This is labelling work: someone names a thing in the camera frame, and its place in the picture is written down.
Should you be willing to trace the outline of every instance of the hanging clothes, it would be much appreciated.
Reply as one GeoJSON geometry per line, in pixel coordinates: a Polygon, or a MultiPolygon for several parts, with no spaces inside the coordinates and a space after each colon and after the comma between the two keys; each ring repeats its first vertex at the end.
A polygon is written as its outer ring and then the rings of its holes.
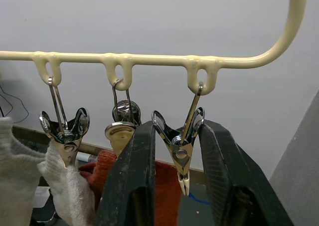
{"type": "Polygon", "coordinates": [[[45,155],[12,135],[12,120],[0,118],[0,224],[29,226],[32,203],[41,176],[37,164],[45,155]]]}
{"type": "MultiPolygon", "coordinates": [[[[101,151],[97,162],[79,168],[80,174],[86,178],[95,195],[97,210],[105,181],[117,156],[111,151],[101,151]]],[[[172,165],[156,161],[155,181],[155,226],[177,226],[178,208],[181,190],[177,171],[172,165]]]]}
{"type": "Polygon", "coordinates": [[[45,161],[38,169],[51,187],[53,203],[58,215],[69,226],[91,226],[94,222],[94,194],[74,165],[64,162],[52,142],[45,161]]]}

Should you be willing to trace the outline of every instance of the white sock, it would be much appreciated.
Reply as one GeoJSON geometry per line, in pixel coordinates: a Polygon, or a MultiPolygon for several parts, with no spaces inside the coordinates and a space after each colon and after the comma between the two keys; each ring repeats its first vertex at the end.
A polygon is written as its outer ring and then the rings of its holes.
{"type": "Polygon", "coordinates": [[[0,118],[0,225],[29,226],[44,159],[12,135],[11,118],[0,118]]]}
{"type": "Polygon", "coordinates": [[[38,164],[42,176],[51,187],[58,215],[69,226],[91,226],[94,222],[94,194],[77,167],[64,167],[64,162],[50,142],[45,161],[38,164]]]}

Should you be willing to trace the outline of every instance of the blue cable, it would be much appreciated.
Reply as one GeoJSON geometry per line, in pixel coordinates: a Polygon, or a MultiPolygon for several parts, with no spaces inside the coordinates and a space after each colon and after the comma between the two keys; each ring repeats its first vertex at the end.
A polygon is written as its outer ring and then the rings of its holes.
{"type": "Polygon", "coordinates": [[[205,201],[205,200],[199,200],[199,199],[197,199],[191,192],[189,192],[188,197],[191,198],[192,200],[195,200],[196,202],[201,203],[201,204],[210,205],[210,202],[205,201]]]}

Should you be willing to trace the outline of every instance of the silver clip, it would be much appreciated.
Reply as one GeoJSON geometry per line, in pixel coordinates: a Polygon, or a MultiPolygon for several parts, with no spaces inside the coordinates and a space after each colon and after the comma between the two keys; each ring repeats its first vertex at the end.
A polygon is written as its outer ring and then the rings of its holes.
{"type": "Polygon", "coordinates": [[[122,79],[117,80],[112,86],[114,96],[112,116],[115,123],[105,129],[105,136],[110,140],[112,149],[117,156],[130,141],[136,127],[141,125],[141,110],[134,101],[131,101],[129,90],[126,90],[127,100],[117,101],[116,85],[121,81],[122,79]]]}
{"type": "Polygon", "coordinates": [[[195,138],[205,118],[203,108],[199,107],[195,110],[202,89],[203,83],[200,82],[198,93],[194,97],[186,122],[182,128],[174,130],[166,124],[164,117],[158,111],[152,113],[153,125],[164,140],[173,159],[177,169],[178,181],[184,195],[189,195],[190,161],[195,138]]]}
{"type": "Polygon", "coordinates": [[[85,108],[80,108],[76,112],[75,118],[68,122],[58,88],[57,86],[52,86],[52,77],[49,78],[49,88],[58,122],[51,121],[48,114],[42,111],[39,117],[40,123],[46,135],[53,140],[54,146],[59,152],[64,166],[67,168],[69,165],[75,164],[82,138],[89,129],[90,117],[85,108]],[[55,95],[59,102],[64,122],[61,121],[55,95]]]}

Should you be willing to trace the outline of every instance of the drying rack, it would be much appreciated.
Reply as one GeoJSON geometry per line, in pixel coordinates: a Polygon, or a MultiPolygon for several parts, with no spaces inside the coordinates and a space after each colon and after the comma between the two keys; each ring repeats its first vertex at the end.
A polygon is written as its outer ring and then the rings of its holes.
{"type": "Polygon", "coordinates": [[[102,63],[105,65],[107,77],[111,85],[118,79],[115,73],[117,65],[122,66],[124,79],[117,84],[117,90],[127,90],[132,83],[132,68],[134,65],[167,65],[183,66],[187,70],[189,89],[197,93],[197,72],[204,69],[207,72],[207,82],[202,95],[210,93],[216,84],[217,72],[222,68],[248,69],[266,65],[277,59],[289,47],[295,38],[303,19],[306,0],[290,0],[288,18],[283,34],[275,45],[265,53],[248,58],[196,56],[196,55],[138,55],[138,54],[93,54],[93,53],[58,53],[58,52],[19,52],[0,51],[0,60],[33,61],[44,83],[48,84],[49,73],[46,64],[52,69],[52,86],[61,82],[60,64],[62,62],[102,63]]]}

